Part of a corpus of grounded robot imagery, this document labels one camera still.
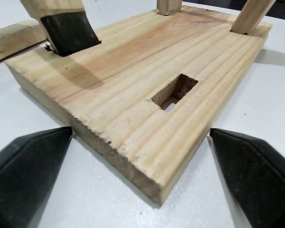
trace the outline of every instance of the wooden board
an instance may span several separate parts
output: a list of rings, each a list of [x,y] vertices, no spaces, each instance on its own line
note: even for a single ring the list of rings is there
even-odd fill
[[[230,32],[235,19],[188,6],[168,17],[154,10],[99,29],[102,44],[71,56],[37,48],[6,64],[25,91],[162,204],[271,29],[261,23],[240,35]],[[170,95],[185,96],[166,112],[157,104]]]
[[[25,20],[0,29],[0,60],[44,41],[46,36],[36,20]]]

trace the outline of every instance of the wooden leg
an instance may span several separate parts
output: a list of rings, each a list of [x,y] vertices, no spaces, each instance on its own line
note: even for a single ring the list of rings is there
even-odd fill
[[[42,25],[53,50],[67,56],[100,43],[81,0],[21,0]]]
[[[182,0],[157,0],[159,14],[168,16],[181,10]]]
[[[248,0],[231,27],[232,32],[248,34],[256,28],[276,0]]]

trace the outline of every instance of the mortise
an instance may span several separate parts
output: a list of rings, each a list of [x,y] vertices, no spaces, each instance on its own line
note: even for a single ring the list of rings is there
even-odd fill
[[[196,84],[198,80],[180,74],[166,87],[159,91],[152,101],[162,110],[170,111]]]

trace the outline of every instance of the wood grain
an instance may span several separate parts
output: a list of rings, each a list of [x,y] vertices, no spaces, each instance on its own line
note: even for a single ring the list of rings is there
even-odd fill
[[[81,0],[20,0],[32,18],[58,13],[85,11]]]
[[[181,10],[182,0],[157,0],[158,13],[161,15],[171,15]]]
[[[231,31],[248,34],[254,30],[276,0],[248,0],[240,12]]]
[[[25,91],[162,204],[271,29],[261,23],[240,35],[230,32],[235,19],[188,6],[169,17],[154,10],[99,29],[101,45],[64,58],[38,48],[6,64]],[[165,112],[152,99],[168,97],[180,74],[198,83]]]
[[[35,20],[26,20],[0,29],[0,60],[35,45],[46,37]]]

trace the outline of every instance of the pine board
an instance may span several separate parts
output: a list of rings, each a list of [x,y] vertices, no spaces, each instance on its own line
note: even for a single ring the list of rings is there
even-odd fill
[[[240,35],[230,32],[235,19],[188,6],[170,16],[153,10],[97,30],[102,44],[68,57],[36,48],[6,64],[25,91],[162,204],[271,29],[261,22]],[[157,104],[188,79],[180,74],[198,83],[166,112]]]
[[[36,20],[25,20],[0,29],[0,60],[44,41],[46,36]]]

